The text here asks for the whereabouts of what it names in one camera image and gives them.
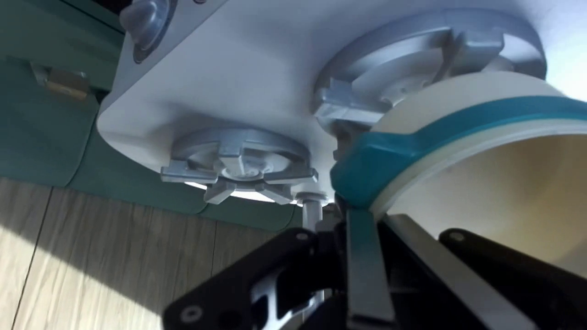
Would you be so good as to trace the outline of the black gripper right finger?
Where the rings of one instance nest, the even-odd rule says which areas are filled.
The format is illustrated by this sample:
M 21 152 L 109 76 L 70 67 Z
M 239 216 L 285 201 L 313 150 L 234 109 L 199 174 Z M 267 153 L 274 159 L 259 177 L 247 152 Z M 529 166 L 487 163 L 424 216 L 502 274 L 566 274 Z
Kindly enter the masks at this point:
M 439 241 L 529 315 L 540 330 L 587 330 L 587 278 L 467 229 Z

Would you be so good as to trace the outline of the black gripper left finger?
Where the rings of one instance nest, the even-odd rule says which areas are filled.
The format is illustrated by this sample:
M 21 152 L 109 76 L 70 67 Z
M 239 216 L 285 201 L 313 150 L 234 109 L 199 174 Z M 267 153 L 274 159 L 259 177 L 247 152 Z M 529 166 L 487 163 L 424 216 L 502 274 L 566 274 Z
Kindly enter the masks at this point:
M 173 300 L 164 330 L 263 330 L 287 322 L 325 285 L 327 234 L 289 229 Z

